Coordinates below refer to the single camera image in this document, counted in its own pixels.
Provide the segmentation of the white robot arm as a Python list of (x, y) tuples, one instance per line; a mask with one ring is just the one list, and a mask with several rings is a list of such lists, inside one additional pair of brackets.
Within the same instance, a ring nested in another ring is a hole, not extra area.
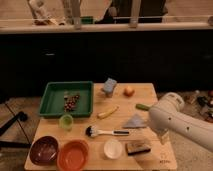
[(174, 131), (213, 152), (213, 124), (181, 113), (185, 103), (177, 93), (166, 93), (149, 110), (148, 125), (165, 143), (169, 130)]

